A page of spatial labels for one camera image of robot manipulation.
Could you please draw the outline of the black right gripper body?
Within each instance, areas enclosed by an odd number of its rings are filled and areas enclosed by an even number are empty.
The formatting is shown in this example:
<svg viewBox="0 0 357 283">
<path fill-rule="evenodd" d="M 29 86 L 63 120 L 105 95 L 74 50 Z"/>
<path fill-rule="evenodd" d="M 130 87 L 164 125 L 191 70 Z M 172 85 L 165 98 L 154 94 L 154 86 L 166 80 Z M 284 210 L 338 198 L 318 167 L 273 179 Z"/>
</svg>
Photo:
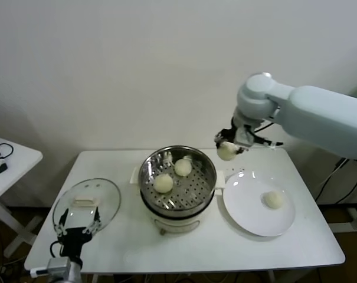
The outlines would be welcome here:
<svg viewBox="0 0 357 283">
<path fill-rule="evenodd" d="M 221 142 L 234 143 L 237 127 L 234 124 L 234 119 L 231 119 L 231 127 L 221 130 Z"/>
</svg>

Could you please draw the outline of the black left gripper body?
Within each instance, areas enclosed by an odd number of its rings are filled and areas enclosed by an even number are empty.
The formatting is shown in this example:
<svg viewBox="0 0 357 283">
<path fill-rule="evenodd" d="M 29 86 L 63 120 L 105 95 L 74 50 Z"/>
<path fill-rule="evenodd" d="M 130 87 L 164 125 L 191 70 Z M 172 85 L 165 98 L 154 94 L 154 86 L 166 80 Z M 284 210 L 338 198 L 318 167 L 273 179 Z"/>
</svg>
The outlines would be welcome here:
<svg viewBox="0 0 357 283">
<path fill-rule="evenodd" d="M 68 228 L 60 236 L 58 241 L 62 246 L 60 255 L 71 260 L 80 259 L 83 245 L 90 242 L 93 235 L 85 227 Z"/>
</svg>

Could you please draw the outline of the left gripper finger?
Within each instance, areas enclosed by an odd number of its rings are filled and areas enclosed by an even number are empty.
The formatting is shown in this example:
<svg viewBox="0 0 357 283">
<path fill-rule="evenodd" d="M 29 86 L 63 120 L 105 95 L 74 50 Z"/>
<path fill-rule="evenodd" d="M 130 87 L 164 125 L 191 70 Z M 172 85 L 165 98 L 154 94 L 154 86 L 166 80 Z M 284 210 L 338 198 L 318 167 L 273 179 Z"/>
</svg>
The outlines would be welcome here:
<svg viewBox="0 0 357 283">
<path fill-rule="evenodd" d="M 63 236 L 66 234 L 65 231 L 65 222 L 68 216 L 68 209 L 64 211 L 64 213 L 60 216 L 58 224 L 54 225 L 55 231 L 57 233 L 57 236 Z"/>
<path fill-rule="evenodd" d="M 102 228 L 102 222 L 100 218 L 99 209 L 96 208 L 92 222 L 83 230 L 84 234 L 95 235 Z"/>
</svg>

